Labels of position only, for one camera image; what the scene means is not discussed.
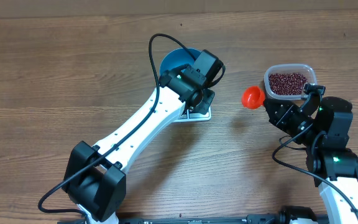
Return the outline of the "orange scoop with blue handle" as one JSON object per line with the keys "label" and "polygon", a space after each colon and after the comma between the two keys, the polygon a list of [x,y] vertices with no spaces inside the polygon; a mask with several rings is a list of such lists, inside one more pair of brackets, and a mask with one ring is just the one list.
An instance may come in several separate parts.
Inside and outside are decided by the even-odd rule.
{"label": "orange scoop with blue handle", "polygon": [[255,110],[264,105],[265,93],[258,86],[250,86],[242,94],[241,103],[243,107]]}

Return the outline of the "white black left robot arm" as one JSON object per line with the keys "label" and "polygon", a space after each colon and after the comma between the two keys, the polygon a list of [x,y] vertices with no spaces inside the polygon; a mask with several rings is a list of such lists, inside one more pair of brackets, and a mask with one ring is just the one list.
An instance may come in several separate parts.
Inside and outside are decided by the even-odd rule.
{"label": "white black left robot arm", "polygon": [[224,64],[207,50],[176,49],[163,59],[160,85],[122,126],[92,146],[71,151],[62,189],[85,213],[84,223],[118,223],[126,196],[126,175],[139,154],[168,125],[209,121],[210,86]]}

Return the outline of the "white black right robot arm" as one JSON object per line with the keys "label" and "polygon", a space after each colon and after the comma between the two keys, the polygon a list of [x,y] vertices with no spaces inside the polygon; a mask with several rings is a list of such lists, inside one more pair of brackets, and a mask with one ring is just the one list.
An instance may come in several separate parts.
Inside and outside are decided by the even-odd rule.
{"label": "white black right robot arm", "polygon": [[358,156],[347,147],[352,104],[310,95],[301,106],[266,99],[264,107],[270,123],[290,136],[281,147],[291,142],[305,146],[306,169],[276,162],[313,177],[330,223],[358,223]]}

